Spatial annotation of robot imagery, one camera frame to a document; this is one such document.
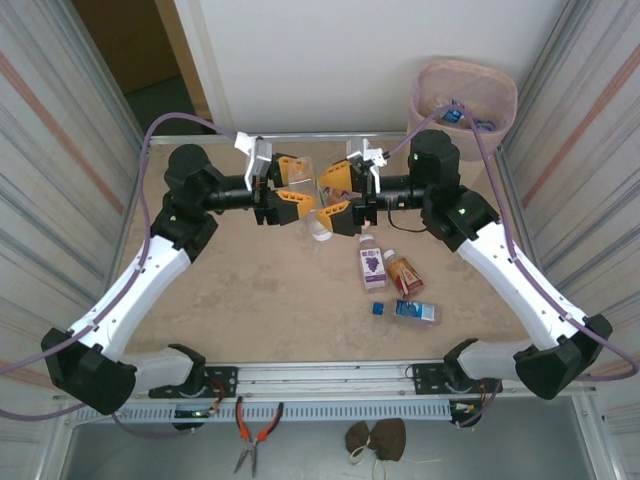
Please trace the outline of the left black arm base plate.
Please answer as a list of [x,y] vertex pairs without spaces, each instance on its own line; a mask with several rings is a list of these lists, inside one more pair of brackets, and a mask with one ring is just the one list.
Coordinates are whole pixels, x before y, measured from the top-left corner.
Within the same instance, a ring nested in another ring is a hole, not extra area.
[[212,399],[220,396],[220,389],[224,390],[224,398],[235,398],[238,386],[237,367],[232,366],[206,366],[205,381],[202,388],[196,393],[185,393],[178,386],[164,386],[148,391],[152,399]]

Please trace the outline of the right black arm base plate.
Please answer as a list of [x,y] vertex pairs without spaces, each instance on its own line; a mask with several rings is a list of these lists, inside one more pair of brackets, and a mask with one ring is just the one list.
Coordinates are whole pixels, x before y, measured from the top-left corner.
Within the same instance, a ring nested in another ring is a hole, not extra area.
[[498,385],[492,378],[471,379],[459,367],[445,362],[414,363],[408,372],[417,395],[490,394]]

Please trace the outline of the small black controller board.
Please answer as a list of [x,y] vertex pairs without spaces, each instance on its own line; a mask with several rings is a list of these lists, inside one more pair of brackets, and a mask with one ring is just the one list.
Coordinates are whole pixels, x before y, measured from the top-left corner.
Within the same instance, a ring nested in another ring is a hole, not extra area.
[[480,399],[449,401],[451,420],[456,428],[474,428],[482,417],[484,402]]
[[207,408],[176,408],[174,411],[172,427],[179,431],[195,431],[202,427],[207,419],[216,416],[218,409],[213,406]]

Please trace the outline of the aluminium table edge rail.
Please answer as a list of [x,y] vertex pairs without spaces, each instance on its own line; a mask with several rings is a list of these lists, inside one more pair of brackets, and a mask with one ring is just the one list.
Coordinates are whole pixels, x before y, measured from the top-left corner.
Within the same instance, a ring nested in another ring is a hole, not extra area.
[[[366,138],[369,141],[390,141],[399,143],[406,137],[405,132],[333,132],[333,133],[263,133],[262,137],[272,143],[302,142],[347,142],[353,138]],[[166,135],[153,136],[150,145],[179,146],[182,144],[234,144],[234,140],[224,135]]]

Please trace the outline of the pink plastic bin liner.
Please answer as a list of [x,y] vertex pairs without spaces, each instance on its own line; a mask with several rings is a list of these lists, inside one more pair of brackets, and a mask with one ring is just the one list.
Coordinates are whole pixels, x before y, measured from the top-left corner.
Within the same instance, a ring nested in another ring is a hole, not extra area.
[[473,119],[489,119],[497,125],[495,132],[480,132],[489,154],[500,145],[517,113],[517,87],[505,73],[459,60],[433,60],[414,80],[408,131],[434,111],[437,96],[457,100]]

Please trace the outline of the brown wooden door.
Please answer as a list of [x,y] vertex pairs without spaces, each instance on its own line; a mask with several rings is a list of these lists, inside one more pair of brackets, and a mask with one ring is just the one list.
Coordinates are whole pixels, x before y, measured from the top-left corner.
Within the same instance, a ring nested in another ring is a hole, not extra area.
[[180,74],[155,0],[71,0],[123,93]]

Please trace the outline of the purple grape label bottle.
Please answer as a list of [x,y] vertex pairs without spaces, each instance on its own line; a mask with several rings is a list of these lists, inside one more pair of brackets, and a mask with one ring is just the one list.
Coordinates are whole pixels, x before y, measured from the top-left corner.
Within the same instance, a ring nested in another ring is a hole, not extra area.
[[371,234],[359,236],[358,259],[365,291],[384,291],[388,287],[388,275],[383,253]]

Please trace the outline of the aluminium mounting rail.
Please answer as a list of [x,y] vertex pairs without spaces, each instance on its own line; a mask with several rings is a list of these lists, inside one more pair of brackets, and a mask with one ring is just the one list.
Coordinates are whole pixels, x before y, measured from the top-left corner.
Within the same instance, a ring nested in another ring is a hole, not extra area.
[[165,349],[151,355],[133,356],[114,362],[86,350],[59,352],[47,358],[46,366],[55,387],[87,407],[110,415],[134,398],[150,398],[148,391],[178,386],[196,393],[205,381],[206,366],[239,369],[236,397],[279,401],[316,398],[392,397],[417,395],[405,362],[319,362],[206,364],[186,353]]

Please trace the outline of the orange handled pliers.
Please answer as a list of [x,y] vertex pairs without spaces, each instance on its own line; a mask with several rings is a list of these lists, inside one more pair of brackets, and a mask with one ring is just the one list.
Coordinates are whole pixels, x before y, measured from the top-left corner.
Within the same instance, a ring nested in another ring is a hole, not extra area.
[[251,477],[254,478],[257,472],[257,447],[259,443],[264,442],[268,436],[275,430],[280,423],[282,415],[284,413],[284,403],[280,402],[276,409],[271,422],[262,429],[256,436],[253,436],[246,425],[244,420],[243,410],[243,397],[239,396],[235,403],[235,422],[238,427],[240,438],[243,440],[244,445],[241,453],[239,454],[233,473],[237,474],[241,469],[244,461],[250,459]]

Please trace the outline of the tan door frame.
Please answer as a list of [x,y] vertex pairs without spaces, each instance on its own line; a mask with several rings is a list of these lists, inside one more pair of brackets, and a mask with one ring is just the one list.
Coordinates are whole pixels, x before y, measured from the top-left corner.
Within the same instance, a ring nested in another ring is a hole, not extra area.
[[204,89],[180,20],[175,0],[154,0],[196,115],[211,120]]

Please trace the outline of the brown cloth pouch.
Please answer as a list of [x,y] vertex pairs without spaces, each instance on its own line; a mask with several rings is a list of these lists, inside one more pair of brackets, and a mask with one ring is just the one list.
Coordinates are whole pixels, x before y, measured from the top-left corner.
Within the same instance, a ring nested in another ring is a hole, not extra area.
[[365,450],[371,450],[375,447],[371,431],[365,421],[356,422],[347,430],[345,447],[351,458],[355,458]]
[[407,434],[401,418],[379,420],[370,433],[370,448],[381,461],[398,462],[403,457]]

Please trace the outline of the red gold label bottle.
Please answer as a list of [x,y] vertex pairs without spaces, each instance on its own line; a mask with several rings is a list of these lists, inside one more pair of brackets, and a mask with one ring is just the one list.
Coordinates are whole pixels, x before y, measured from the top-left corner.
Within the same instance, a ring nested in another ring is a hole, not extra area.
[[424,289],[424,282],[413,265],[394,250],[383,253],[383,259],[390,281],[404,299],[415,297]]

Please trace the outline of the light blue label bottle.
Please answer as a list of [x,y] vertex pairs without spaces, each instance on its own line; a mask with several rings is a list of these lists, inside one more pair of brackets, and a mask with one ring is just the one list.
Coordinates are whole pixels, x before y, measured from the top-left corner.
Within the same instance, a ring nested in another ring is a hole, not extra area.
[[374,302],[371,313],[375,317],[406,325],[432,327],[440,323],[434,305],[404,299]]

